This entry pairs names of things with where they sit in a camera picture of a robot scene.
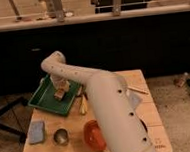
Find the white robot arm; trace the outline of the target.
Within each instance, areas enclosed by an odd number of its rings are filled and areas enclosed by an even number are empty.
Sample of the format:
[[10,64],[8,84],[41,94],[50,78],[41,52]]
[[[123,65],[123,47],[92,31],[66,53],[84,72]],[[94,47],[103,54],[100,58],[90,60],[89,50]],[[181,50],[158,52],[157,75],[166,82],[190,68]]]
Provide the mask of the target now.
[[127,96],[123,76],[108,70],[67,65],[60,51],[53,52],[40,66],[47,74],[84,85],[110,152],[157,152],[136,114],[133,100]]

